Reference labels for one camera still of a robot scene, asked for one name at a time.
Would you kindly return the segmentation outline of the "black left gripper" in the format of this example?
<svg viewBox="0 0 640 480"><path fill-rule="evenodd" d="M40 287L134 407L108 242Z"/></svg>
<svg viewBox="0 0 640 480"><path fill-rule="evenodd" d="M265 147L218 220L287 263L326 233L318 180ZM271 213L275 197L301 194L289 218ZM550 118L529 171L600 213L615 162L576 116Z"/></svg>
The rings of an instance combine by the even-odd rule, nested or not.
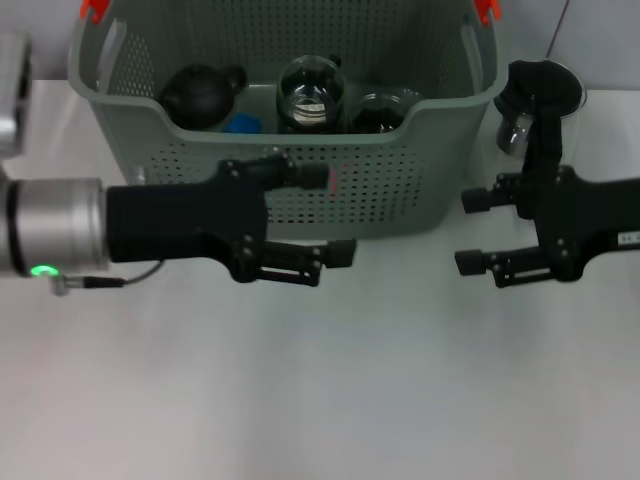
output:
<svg viewBox="0 0 640 480"><path fill-rule="evenodd" d="M207 258L238 283L316 287L323 268L353 266L357 241L298 245L265 241L264 191L325 189L330 168L284 153L222 161L198 183L106 190L106 241L113 263Z"/></svg>

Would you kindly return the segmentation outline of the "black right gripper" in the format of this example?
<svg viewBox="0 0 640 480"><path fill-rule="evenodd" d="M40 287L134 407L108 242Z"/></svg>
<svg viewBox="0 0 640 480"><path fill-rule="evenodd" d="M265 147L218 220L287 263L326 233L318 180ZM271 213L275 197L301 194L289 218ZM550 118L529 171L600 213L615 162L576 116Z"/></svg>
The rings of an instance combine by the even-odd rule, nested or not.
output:
<svg viewBox="0 0 640 480"><path fill-rule="evenodd" d="M511 205L521 219L534 219L539 246L456 251L459 274L491 274L498 288L553 279L575 282L595 257L639 248L637 178L592 182L564 167L542 189L539 202L538 197L537 185L521 173L499 174L491 189L463 191L466 214Z"/></svg>

